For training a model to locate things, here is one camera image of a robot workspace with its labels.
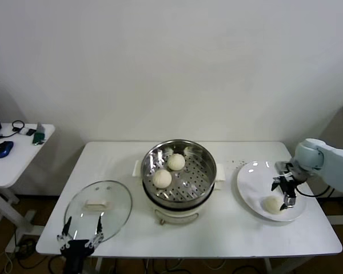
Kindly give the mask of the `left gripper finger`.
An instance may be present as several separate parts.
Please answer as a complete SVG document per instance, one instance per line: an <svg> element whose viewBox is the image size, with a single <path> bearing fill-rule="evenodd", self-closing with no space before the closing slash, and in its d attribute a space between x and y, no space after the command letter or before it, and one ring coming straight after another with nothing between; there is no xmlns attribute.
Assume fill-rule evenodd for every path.
<svg viewBox="0 0 343 274"><path fill-rule="evenodd" d="M88 242L85 244L86 247L97 247L99 246L104 239L104 234L102 231L102 215L98 218L97 228L95 230L95 235L88 240Z"/></svg>
<svg viewBox="0 0 343 274"><path fill-rule="evenodd" d="M69 228L71 225L72 217L70 216L63 226L62 232L57 235L57 241L60 244L60 246L67 246L68 242L72 239L69 235Z"/></svg>

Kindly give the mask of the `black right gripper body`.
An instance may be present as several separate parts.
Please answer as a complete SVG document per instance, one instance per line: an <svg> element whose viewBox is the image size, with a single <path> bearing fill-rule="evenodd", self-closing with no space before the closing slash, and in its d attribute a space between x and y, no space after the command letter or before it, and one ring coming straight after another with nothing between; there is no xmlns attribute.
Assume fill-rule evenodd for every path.
<svg viewBox="0 0 343 274"><path fill-rule="evenodd" d="M280 188L285 197L295 198L296 187L299 183L290 171L280 171Z"/></svg>

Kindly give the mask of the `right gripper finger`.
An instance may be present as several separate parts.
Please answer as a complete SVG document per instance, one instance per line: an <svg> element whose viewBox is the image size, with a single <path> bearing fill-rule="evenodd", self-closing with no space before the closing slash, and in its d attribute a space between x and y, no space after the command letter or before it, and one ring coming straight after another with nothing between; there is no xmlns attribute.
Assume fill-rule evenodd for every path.
<svg viewBox="0 0 343 274"><path fill-rule="evenodd" d="M281 187L283 182L284 182L283 176L274 177L272 186L271 186L271 191L274 191L276 188Z"/></svg>
<svg viewBox="0 0 343 274"><path fill-rule="evenodd" d="M280 207L280 211L293 208L296 203L296 197L291 197L289 195L284 196L284 202Z"/></svg>

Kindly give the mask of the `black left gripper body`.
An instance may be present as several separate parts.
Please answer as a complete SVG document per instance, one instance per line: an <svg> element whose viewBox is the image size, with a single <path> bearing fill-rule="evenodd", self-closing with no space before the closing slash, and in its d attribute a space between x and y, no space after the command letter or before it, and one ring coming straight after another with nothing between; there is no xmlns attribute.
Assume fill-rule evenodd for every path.
<svg viewBox="0 0 343 274"><path fill-rule="evenodd" d="M64 273L82 273L83 264L87 257L93 254L94 246L88 240L70 240L61 248L65 258Z"/></svg>

